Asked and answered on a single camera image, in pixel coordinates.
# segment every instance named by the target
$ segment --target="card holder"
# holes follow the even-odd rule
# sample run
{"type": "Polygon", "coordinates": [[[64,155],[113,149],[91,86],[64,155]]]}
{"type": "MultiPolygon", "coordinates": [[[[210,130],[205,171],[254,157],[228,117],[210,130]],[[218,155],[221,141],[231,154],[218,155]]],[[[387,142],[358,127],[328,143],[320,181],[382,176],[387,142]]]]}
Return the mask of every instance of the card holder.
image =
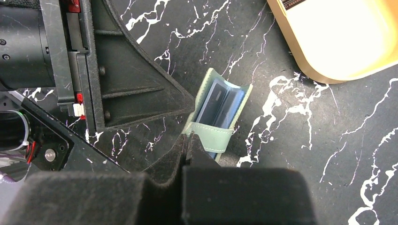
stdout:
{"type": "Polygon", "coordinates": [[[245,96],[242,99],[242,102],[240,103],[228,129],[196,123],[195,120],[215,79],[221,79],[224,81],[224,78],[213,68],[209,68],[195,98],[195,111],[189,115],[182,133],[186,135],[190,135],[191,133],[198,134],[205,150],[217,153],[215,160],[218,161],[221,154],[227,149],[228,142],[234,132],[236,121],[250,96],[253,86],[250,84],[240,87],[245,92],[245,96]]]}

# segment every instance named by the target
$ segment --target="screw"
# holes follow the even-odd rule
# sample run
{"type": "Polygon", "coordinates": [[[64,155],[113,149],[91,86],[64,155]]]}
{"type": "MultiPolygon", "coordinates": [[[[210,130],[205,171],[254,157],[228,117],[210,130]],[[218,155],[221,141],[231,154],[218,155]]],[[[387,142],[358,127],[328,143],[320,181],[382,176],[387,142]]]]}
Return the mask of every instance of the screw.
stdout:
{"type": "Polygon", "coordinates": [[[53,162],[55,159],[55,156],[56,156],[55,151],[52,149],[47,149],[44,154],[44,157],[47,159],[48,162],[53,162]]]}
{"type": "Polygon", "coordinates": [[[7,55],[7,54],[4,54],[4,55],[3,55],[3,59],[4,59],[4,60],[10,60],[10,56],[7,55]]]}
{"type": "Polygon", "coordinates": [[[108,110],[105,111],[104,115],[105,115],[105,119],[106,120],[110,120],[111,119],[111,113],[108,110]]]}
{"type": "Polygon", "coordinates": [[[103,66],[98,67],[98,72],[99,72],[99,75],[104,76],[106,73],[105,67],[103,67],[103,66]]]}

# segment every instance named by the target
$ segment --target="yellow tray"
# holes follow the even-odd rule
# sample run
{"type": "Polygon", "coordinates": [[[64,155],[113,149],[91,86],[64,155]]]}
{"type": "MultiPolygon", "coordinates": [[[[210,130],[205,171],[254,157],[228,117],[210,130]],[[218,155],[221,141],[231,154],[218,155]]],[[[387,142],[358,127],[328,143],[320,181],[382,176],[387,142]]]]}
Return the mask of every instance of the yellow tray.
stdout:
{"type": "Polygon", "coordinates": [[[398,0],[268,0],[302,72],[322,83],[398,64],[398,0]]]}

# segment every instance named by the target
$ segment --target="marble countertop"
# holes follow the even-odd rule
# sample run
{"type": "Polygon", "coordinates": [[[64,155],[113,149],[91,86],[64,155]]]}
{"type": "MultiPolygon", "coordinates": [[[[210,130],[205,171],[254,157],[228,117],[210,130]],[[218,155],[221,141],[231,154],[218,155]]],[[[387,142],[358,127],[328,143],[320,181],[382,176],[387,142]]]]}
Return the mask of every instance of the marble countertop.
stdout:
{"type": "MultiPolygon", "coordinates": [[[[337,85],[311,81],[265,0],[114,2],[142,48],[192,95],[208,68],[253,84],[227,149],[241,157],[237,166],[300,171],[321,225],[398,221],[398,67],[337,85]]],[[[84,121],[59,111],[54,89],[23,93],[129,171],[166,153],[186,119],[89,136],[84,121]]]]}

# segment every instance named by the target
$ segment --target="black label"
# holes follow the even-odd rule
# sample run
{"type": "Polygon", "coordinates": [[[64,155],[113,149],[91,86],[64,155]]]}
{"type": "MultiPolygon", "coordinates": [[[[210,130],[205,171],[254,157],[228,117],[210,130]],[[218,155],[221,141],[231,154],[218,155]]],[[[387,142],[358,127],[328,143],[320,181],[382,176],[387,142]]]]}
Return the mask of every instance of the black label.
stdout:
{"type": "Polygon", "coordinates": [[[283,6],[285,6],[285,9],[288,10],[290,8],[293,8],[294,6],[300,4],[301,2],[305,0],[281,0],[283,3],[283,6]]]}

